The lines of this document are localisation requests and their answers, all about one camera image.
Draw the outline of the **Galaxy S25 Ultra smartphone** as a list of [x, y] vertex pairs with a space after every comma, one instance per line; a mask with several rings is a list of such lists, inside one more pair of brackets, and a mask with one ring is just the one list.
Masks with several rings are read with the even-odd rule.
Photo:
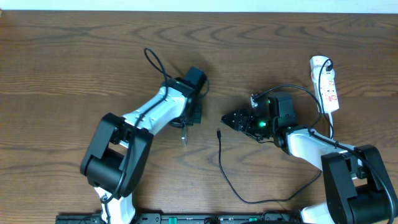
[[182, 142], [184, 145], [187, 145], [187, 125], [184, 124], [182, 127]]

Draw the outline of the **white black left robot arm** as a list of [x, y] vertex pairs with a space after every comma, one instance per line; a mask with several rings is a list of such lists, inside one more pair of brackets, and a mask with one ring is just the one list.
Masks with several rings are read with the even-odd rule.
[[149, 156], [154, 136], [166, 125], [182, 130], [201, 122], [205, 73], [191, 67], [183, 78], [165, 81], [159, 92], [140, 108], [100, 120], [80, 165], [80, 172], [101, 200], [101, 223], [131, 223], [136, 215], [132, 193]]

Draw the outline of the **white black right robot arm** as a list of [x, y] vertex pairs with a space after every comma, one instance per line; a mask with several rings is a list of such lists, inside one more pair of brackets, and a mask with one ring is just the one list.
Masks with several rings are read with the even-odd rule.
[[287, 92], [254, 96], [252, 107], [221, 120], [257, 142], [273, 142], [323, 175], [326, 200], [301, 209], [301, 222], [392, 223], [397, 217], [397, 195], [376, 147], [342, 144], [299, 125]]

